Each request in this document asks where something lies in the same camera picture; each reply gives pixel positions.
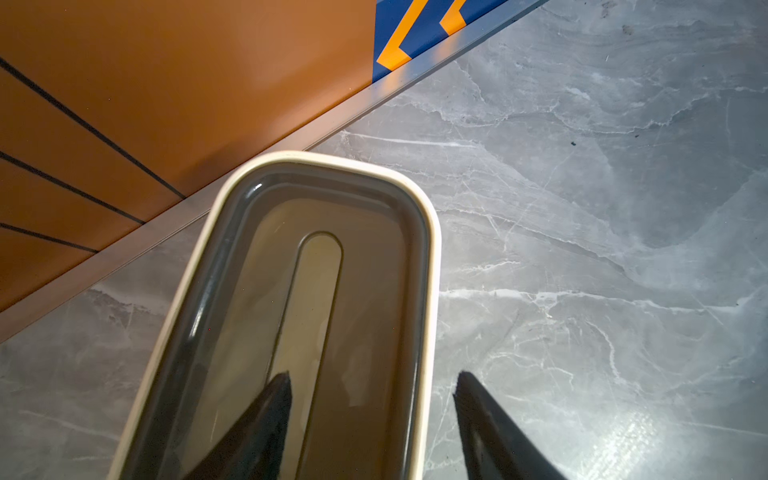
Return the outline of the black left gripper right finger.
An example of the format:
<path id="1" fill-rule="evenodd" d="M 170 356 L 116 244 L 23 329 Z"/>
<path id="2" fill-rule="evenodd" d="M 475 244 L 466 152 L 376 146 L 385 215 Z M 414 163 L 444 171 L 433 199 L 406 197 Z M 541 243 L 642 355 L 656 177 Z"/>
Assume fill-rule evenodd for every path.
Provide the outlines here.
<path id="1" fill-rule="evenodd" d="M 453 399 L 469 479 L 565 479 L 472 373 Z"/>

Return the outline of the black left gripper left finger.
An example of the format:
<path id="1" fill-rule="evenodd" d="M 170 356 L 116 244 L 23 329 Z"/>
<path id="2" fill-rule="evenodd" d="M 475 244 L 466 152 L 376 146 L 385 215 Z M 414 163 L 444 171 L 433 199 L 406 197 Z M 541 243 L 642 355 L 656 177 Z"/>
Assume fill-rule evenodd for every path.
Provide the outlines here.
<path id="1" fill-rule="evenodd" d="M 292 406 L 288 373 L 276 375 L 187 479 L 276 479 Z"/>

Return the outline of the cream box brown lid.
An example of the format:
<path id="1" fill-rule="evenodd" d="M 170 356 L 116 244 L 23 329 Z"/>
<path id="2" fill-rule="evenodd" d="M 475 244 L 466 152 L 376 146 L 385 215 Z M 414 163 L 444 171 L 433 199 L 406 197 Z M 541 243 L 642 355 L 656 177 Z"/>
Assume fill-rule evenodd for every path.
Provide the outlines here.
<path id="1" fill-rule="evenodd" d="M 441 234 L 404 175 L 282 151 L 219 191 L 109 471 L 187 479 L 278 374 L 292 406 L 276 479 L 418 479 Z"/>

